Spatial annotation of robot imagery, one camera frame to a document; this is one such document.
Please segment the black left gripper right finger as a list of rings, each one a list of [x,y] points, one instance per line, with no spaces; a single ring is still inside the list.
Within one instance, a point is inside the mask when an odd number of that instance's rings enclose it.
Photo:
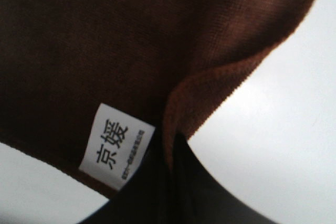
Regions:
[[[182,134],[174,140],[172,172],[175,223],[275,223],[216,181]]]

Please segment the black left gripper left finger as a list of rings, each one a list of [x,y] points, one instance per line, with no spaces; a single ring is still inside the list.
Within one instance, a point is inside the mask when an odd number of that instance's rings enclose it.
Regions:
[[[170,223],[170,173],[155,130],[146,154],[131,179],[106,204],[81,223]]]

